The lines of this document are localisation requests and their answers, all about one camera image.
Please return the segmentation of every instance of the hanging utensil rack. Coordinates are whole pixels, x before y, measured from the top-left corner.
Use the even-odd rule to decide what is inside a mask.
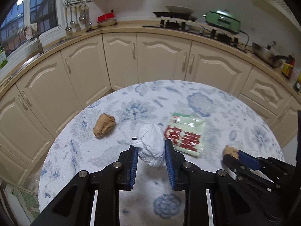
[[[64,7],[72,7],[76,5],[82,5],[82,4],[88,4],[90,5],[91,2],[94,2],[95,0],[65,0],[64,1]]]

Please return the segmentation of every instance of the sink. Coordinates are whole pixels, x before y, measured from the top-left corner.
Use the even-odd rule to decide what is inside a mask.
[[[81,35],[74,35],[74,36],[70,36],[70,37],[67,37],[67,38],[66,38],[66,37],[60,38],[60,41],[59,41],[59,42],[57,42],[57,43],[51,45],[50,47],[44,48],[44,52],[47,52],[47,51],[49,51],[49,50],[55,48],[56,46],[61,45],[62,43],[67,42],[67,41],[69,41],[69,40],[72,40],[72,39],[74,39],[74,38],[77,38],[77,37],[79,37],[79,36],[81,36]]]
[[[51,45],[50,47],[46,47],[44,48],[44,53],[46,53],[47,51],[55,48],[56,46],[64,43],[64,42],[67,42],[69,40],[72,40],[76,37],[79,37],[81,35],[74,35],[74,36],[70,36],[70,37],[63,37],[63,38],[60,38],[60,41]],[[29,65],[32,61],[34,61],[37,57],[39,57],[41,54],[40,53],[37,53],[36,55],[32,56],[30,59],[28,59],[25,63],[23,63],[19,68],[17,68],[7,79],[5,79],[1,84],[4,84],[3,86],[5,86],[17,73],[19,73],[24,67],[26,67],[27,65]]]

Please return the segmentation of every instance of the white plate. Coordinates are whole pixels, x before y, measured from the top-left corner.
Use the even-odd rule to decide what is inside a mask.
[[[116,20],[115,19],[107,19],[105,21],[102,21],[100,23],[98,23],[101,27],[105,27],[105,26],[111,26],[111,25],[115,25]]]
[[[184,13],[191,15],[195,12],[194,9],[188,7],[181,7],[181,6],[165,6],[169,12],[171,13]]]

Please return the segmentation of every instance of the plastic package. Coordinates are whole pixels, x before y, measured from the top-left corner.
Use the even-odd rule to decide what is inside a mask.
[[[157,124],[145,124],[137,133],[137,140],[131,145],[138,148],[138,155],[152,167],[165,166],[165,138]]]
[[[201,119],[173,113],[164,136],[171,139],[174,149],[199,157],[203,152],[205,124]]]

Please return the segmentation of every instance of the window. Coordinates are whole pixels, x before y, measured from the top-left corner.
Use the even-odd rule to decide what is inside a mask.
[[[30,22],[38,24],[39,33],[56,27],[55,0],[30,0]]]
[[[4,48],[5,54],[7,56],[26,42],[26,36],[23,35],[23,8],[23,2],[20,5],[17,5],[17,3],[15,3],[0,27],[0,43]]]
[[[58,26],[56,0],[18,0],[0,26],[0,45],[6,56],[26,42],[23,29],[37,23],[39,33]]]

